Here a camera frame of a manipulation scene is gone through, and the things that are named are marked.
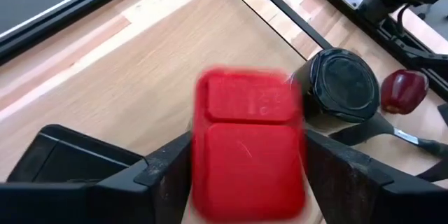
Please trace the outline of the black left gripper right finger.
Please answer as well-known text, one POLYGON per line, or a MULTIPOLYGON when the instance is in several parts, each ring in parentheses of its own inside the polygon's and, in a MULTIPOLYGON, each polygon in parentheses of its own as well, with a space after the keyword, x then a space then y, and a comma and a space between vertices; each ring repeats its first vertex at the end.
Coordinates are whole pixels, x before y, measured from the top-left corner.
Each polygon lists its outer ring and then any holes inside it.
POLYGON ((306 175, 327 224, 448 224, 448 189, 306 131, 306 175))

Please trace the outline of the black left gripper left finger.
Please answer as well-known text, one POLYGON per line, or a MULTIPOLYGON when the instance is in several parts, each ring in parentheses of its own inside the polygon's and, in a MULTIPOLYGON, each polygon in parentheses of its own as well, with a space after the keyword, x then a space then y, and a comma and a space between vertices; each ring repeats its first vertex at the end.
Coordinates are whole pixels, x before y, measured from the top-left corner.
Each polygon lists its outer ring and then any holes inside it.
POLYGON ((0 183, 0 224, 181 224, 191 185, 182 134, 102 180, 0 183))

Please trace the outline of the green rectangular spice tin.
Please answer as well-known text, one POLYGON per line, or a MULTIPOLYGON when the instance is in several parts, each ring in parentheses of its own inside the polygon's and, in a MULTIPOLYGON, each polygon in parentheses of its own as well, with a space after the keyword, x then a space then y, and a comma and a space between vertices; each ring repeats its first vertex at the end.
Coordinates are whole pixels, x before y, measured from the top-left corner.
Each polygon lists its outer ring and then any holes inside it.
POLYGON ((46 125, 37 133, 7 181, 61 183, 102 180, 142 158, 62 125, 46 125))

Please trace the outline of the round black-lidded spice jar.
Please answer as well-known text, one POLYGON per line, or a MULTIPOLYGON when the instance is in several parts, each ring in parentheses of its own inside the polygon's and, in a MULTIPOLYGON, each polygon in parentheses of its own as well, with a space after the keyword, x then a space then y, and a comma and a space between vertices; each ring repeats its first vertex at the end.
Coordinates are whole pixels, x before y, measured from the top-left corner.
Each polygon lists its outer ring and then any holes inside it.
POLYGON ((324 134, 371 119, 379 84, 369 65, 342 48, 321 50, 290 76, 300 86, 304 123, 324 134))

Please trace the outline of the black plastic ladle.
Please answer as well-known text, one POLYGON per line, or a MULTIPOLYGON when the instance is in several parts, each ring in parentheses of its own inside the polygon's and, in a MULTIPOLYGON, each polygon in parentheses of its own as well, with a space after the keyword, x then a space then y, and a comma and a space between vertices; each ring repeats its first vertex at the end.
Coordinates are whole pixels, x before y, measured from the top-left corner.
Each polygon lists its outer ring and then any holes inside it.
POLYGON ((334 132, 330 134, 330 138, 348 146, 355 146, 381 134, 398 137, 436 157, 448 158, 448 144, 408 134, 392 126, 380 113, 375 113, 371 119, 365 122, 334 132))

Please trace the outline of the dark red bell pepper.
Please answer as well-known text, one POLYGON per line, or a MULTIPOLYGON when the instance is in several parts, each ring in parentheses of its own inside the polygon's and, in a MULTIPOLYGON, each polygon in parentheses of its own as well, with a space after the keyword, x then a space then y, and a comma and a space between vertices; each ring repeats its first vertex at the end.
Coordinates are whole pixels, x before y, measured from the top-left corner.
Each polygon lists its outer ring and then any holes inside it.
POLYGON ((429 90, 428 77, 420 71, 397 70, 381 84, 380 106, 390 114, 407 115, 420 105, 429 90))

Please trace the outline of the black aluminium table frame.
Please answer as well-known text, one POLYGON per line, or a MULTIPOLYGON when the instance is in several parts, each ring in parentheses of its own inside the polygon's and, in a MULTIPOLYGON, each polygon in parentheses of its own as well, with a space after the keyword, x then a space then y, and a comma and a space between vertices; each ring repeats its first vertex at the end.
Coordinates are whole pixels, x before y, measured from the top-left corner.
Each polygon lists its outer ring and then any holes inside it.
MULTIPOLYGON (((112 0, 69 0, 60 7, 54 7, 48 14, 41 13, 29 24, 0 35, 0 66, 110 1, 112 0)), ((354 10, 343 0, 327 1, 405 67, 426 74, 430 88, 448 102, 448 54, 433 52, 406 30, 403 26, 402 11, 395 20, 387 16, 381 22, 373 23, 361 13, 363 4, 354 10)))

